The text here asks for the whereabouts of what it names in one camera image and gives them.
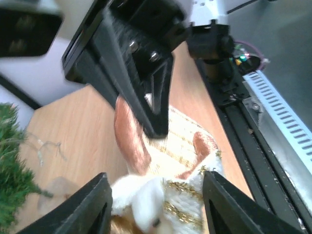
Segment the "small green christmas tree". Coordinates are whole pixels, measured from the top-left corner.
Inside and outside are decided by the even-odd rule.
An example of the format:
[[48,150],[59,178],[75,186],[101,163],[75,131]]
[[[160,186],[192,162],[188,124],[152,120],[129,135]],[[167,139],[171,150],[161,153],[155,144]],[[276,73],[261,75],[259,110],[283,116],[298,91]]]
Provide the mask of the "small green christmas tree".
[[20,128],[18,108],[11,103],[0,105],[0,232],[10,233],[18,220],[16,215],[30,194],[38,194],[41,216],[71,197],[79,186],[58,176],[46,189],[35,182],[35,173],[20,158],[20,145],[30,132]]

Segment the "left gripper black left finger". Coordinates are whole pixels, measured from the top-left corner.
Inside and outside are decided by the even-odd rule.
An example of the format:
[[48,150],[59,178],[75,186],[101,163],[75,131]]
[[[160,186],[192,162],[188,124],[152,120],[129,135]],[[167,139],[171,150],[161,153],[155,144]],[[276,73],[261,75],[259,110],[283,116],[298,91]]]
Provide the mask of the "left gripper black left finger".
[[19,234],[108,234],[111,230],[112,189],[102,172],[54,210]]

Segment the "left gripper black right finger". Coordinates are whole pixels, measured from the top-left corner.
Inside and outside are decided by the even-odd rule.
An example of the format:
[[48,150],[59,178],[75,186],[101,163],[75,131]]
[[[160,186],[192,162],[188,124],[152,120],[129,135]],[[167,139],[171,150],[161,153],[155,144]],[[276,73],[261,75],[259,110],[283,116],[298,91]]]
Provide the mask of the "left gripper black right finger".
[[216,171],[205,171],[203,199],[211,234],[300,234]]

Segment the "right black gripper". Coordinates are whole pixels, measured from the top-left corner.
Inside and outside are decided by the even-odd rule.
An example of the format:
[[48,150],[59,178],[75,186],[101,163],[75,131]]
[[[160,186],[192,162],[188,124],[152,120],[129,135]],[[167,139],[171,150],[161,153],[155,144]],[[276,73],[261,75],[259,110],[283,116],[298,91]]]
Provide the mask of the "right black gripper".
[[184,18],[172,0],[94,1],[63,55],[65,78],[92,85],[111,105],[122,96],[147,136],[165,137]]

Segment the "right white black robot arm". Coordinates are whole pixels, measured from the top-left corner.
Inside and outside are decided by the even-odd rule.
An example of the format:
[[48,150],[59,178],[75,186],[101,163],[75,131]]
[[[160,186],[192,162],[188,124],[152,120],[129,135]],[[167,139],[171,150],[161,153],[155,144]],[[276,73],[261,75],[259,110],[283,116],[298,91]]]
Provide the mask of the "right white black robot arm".
[[234,40],[219,0],[96,0],[63,57],[68,81],[92,85],[111,106],[124,98],[151,138],[168,134],[173,50],[230,58]]

